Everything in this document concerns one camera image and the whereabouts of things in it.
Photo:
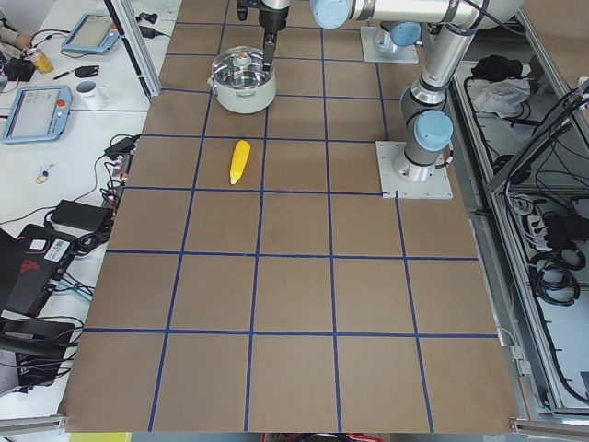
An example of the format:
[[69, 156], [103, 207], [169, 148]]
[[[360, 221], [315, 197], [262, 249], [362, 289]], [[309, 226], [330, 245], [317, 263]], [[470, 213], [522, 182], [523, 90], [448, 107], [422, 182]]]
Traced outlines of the black gripper holding lid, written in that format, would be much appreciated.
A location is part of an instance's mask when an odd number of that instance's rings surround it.
[[262, 71], [270, 72], [274, 60], [277, 34], [286, 27], [289, 0], [260, 0], [259, 23], [264, 28]]

